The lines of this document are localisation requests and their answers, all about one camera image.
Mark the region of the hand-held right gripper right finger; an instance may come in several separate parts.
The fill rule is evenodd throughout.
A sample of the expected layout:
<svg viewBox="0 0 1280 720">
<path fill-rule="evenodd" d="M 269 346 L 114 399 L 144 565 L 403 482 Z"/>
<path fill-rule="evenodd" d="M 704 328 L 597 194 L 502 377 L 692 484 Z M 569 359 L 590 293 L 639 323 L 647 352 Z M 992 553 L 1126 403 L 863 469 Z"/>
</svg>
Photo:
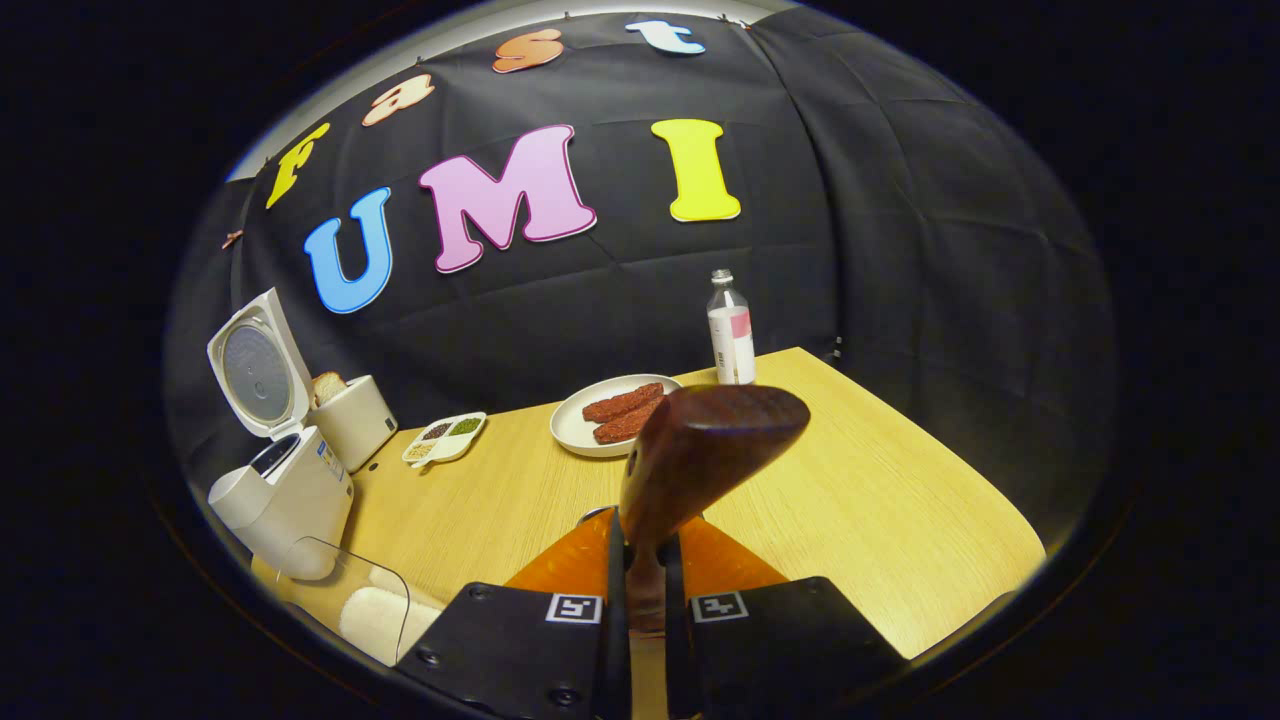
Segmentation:
<svg viewBox="0 0 1280 720">
<path fill-rule="evenodd" d="M 701 518 L 660 565 L 671 719 L 832 719 L 906 667 L 829 578 L 791 580 Z"/>
</svg>

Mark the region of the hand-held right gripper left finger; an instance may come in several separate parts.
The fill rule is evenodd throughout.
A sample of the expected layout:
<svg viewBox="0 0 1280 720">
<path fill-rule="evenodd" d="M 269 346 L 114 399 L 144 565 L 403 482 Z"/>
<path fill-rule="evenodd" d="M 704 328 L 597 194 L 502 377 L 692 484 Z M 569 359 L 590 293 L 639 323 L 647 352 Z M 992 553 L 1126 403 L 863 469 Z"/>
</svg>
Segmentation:
<svg viewBox="0 0 1280 720">
<path fill-rule="evenodd" d="M 396 671 L 480 719 L 630 719 L 634 708 L 625 539 L 614 509 L 599 509 L 531 569 L 567 566 L 577 583 L 522 587 L 472 582 L 404 647 Z"/>
</svg>

